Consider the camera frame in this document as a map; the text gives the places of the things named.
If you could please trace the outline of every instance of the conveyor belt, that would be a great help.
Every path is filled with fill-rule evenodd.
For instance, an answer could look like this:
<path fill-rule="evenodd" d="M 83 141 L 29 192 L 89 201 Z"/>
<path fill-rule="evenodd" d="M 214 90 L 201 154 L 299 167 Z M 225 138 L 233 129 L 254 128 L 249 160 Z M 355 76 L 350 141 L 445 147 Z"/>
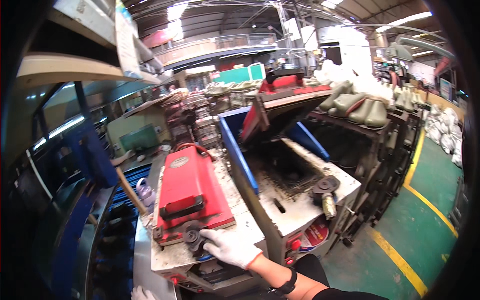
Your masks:
<path fill-rule="evenodd" d="M 135 185 L 140 178 L 148 177 L 150 165 L 135 168 L 125 173 L 130 186 L 136 192 Z M 117 230 L 112 234 L 108 232 L 108 222 L 112 216 L 112 208 L 118 204 L 125 204 L 131 214 L 124 216 L 122 221 L 125 225 L 122 230 Z M 129 200 L 121 187 L 118 187 L 112 197 L 111 203 L 107 209 L 105 218 L 103 218 L 102 229 L 96 237 L 96 253 L 92 259 L 91 276 L 92 295 L 95 300 L 127 300 L 130 299 L 130 292 L 133 288 L 133 249 L 135 243 L 135 231 L 138 219 L 138 210 Z M 105 246 L 103 242 L 105 237 L 116 237 L 113 244 Z"/>

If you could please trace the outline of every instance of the black wristwatch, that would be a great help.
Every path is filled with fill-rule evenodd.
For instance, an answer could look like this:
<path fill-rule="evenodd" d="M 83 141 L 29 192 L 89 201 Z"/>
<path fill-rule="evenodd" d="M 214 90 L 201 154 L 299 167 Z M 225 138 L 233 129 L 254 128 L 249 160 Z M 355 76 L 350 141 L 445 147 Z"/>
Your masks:
<path fill-rule="evenodd" d="M 284 285 L 282 285 L 279 288 L 272 288 L 270 287 L 268 289 L 268 293 L 274 293 L 277 296 L 283 296 L 291 293 L 295 289 L 295 282 L 297 281 L 297 272 L 290 267 L 289 268 L 292 271 L 292 277 L 290 278 L 289 281 L 287 281 Z"/>

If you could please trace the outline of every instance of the railing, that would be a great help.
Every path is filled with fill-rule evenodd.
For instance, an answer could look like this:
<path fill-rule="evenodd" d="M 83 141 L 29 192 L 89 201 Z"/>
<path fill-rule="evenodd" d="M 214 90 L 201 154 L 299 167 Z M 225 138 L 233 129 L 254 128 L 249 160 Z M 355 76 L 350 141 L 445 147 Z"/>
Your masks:
<path fill-rule="evenodd" d="M 255 46 L 270 46 L 275 43 L 275 34 L 243 34 L 234 36 L 219 36 L 173 46 L 160 50 L 155 56 L 164 66 L 177 61 L 198 57 L 204 54 L 219 52 L 229 48 L 255 48 Z"/>

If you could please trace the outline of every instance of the wrist strap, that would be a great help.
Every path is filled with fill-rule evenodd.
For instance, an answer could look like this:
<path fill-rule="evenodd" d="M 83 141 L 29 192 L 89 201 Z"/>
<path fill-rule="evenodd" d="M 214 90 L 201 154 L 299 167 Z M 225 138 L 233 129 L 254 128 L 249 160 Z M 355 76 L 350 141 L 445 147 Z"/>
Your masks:
<path fill-rule="evenodd" d="M 281 292 L 283 295 L 287 295 L 291 293 L 295 289 L 295 282 L 297 281 L 297 272 L 290 267 L 289 268 L 292 271 L 292 277 L 290 278 L 289 281 L 287 281 L 284 285 L 282 285 L 279 288 L 275 288 L 274 290 L 275 293 Z"/>

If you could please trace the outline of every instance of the dirty metal surface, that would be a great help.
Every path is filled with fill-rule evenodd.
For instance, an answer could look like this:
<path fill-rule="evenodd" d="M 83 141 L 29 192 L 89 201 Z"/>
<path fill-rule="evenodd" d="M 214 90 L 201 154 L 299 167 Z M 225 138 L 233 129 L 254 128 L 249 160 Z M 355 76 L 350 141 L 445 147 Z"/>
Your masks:
<path fill-rule="evenodd" d="M 337 205 L 343 205 L 348 202 L 347 199 L 355 198 L 360 182 L 333 163 L 325 162 L 318 156 L 306 150 L 298 143 L 283 138 L 282 141 L 290 147 L 300 157 L 311 164 L 319 173 L 320 177 L 333 175 L 340 181 L 340 186 L 336 190 Z M 269 174 L 261 167 L 260 163 L 248 162 L 259 188 L 259 201 L 273 224 L 278 229 L 282 237 L 291 234 L 298 228 L 307 223 L 311 223 L 318 216 L 323 214 L 320 207 L 313 204 L 310 190 L 313 186 L 294 195 L 290 195 L 280 184 L 275 182 Z M 285 212 L 282 213 L 274 202 L 277 199 L 283 206 Z"/>
<path fill-rule="evenodd" d="M 264 235 L 257 223 L 253 219 L 252 214 L 247 208 L 247 205 L 243 201 L 237 187 L 235 186 L 232 178 L 228 174 L 227 168 L 223 164 L 222 160 L 219 158 L 220 151 L 216 149 L 208 150 L 208 152 L 214 156 L 218 157 L 216 161 L 213 162 L 215 175 L 218 180 L 218 183 L 222 187 L 222 191 L 227 199 L 228 205 L 232 211 L 232 214 L 235 217 L 236 224 L 231 225 L 225 228 L 225 230 L 233 230 L 238 232 L 245 242 L 251 242 L 253 244 L 264 244 Z M 157 198 L 155 201 L 154 216 L 158 215 L 158 200 L 160 196 L 160 191 L 162 188 L 162 177 L 163 167 L 158 176 L 158 186 L 157 186 Z M 153 219 L 153 228 L 156 227 L 156 218 Z M 192 256 L 192 253 L 188 250 L 187 245 L 184 242 L 175 243 L 172 245 L 164 246 L 163 250 L 161 247 L 152 240 L 152 262 L 151 267 L 152 271 L 167 271 L 173 268 L 190 266 L 193 264 L 199 263 Z"/>

